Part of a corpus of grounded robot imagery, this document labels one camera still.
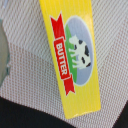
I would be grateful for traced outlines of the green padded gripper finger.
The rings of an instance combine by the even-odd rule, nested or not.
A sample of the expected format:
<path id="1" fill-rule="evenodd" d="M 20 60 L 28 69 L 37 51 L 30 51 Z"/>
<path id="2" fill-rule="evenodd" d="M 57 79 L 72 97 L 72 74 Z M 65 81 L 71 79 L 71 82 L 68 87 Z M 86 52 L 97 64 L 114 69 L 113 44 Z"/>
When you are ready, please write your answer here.
<path id="1" fill-rule="evenodd" d="M 0 19 L 0 87 L 6 76 L 10 74 L 10 52 L 7 36 L 3 28 L 3 20 Z"/>

